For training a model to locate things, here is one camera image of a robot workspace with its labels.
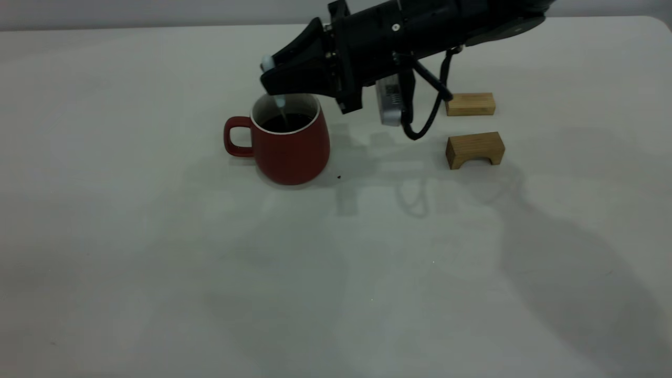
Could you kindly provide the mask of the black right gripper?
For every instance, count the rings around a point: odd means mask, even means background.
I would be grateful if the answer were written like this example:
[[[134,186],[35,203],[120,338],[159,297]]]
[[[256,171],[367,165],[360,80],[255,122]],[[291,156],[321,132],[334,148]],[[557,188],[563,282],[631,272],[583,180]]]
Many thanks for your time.
[[[355,14],[335,1],[328,11],[326,30],[315,17],[273,57],[262,57],[269,95],[335,98],[348,114],[362,108],[363,88],[462,43],[473,27],[471,1],[388,1]]]

